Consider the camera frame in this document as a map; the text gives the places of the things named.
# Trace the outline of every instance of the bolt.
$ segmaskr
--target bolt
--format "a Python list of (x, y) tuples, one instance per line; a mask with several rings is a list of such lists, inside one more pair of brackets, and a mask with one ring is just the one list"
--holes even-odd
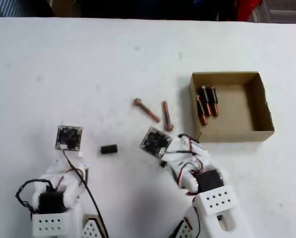
[(142, 104), (141, 99), (136, 98), (134, 100), (134, 105), (140, 107), (145, 113), (147, 113), (152, 119), (154, 119), (156, 122), (160, 122), (160, 118), (157, 117), (148, 107), (146, 107), (144, 104)]
[(164, 125), (164, 129), (166, 131), (172, 131), (173, 130), (173, 125), (170, 122), (168, 104), (167, 104), (166, 101), (163, 101), (162, 107), (163, 107), (163, 112), (164, 112), (164, 118), (165, 118), (165, 121), (166, 121), (166, 124)]

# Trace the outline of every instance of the white table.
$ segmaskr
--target white table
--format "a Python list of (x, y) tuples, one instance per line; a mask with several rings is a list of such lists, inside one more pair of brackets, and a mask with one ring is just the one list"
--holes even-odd
[[(139, 148), (162, 123), (132, 100), (160, 116), (167, 100), (172, 135), (192, 134), (191, 73), (254, 70), (275, 134), (205, 147), (230, 174), (256, 237), (296, 238), (296, 25), (0, 18), (0, 238), (31, 236), (29, 212), (14, 195), (63, 159), (54, 149), (60, 124), (83, 126), (90, 188), (110, 237), (168, 237), (191, 197)], [(118, 154), (99, 155), (114, 143)]]

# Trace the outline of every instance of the open cardboard box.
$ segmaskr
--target open cardboard box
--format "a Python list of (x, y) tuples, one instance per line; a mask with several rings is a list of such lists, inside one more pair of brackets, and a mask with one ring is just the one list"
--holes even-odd
[[(217, 91), (219, 117), (202, 126), (196, 92), (202, 85)], [(263, 141), (274, 133), (265, 89), (258, 72), (193, 73), (190, 82), (195, 136), (200, 142)]]

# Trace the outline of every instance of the perforated white bracket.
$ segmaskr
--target perforated white bracket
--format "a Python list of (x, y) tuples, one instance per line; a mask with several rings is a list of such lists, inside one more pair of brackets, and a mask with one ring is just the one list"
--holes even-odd
[(102, 238), (95, 220), (88, 220), (82, 231), (82, 238)]
[(70, 232), (70, 213), (33, 214), (34, 237), (63, 236)]
[(229, 185), (199, 193), (195, 202), (201, 208), (201, 216), (217, 214), (238, 205), (237, 197)]
[(181, 224), (181, 227), (175, 238), (192, 238), (192, 231), (185, 221), (183, 221)]

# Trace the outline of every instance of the circuit board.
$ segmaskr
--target circuit board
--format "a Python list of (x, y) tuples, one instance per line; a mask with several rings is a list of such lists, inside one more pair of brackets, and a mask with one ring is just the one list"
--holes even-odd
[(172, 138), (170, 136), (151, 127), (140, 144), (140, 148), (161, 159), (171, 141)]
[(66, 145), (68, 150), (79, 151), (82, 131), (82, 127), (59, 125), (55, 149), (61, 150), (61, 145)]

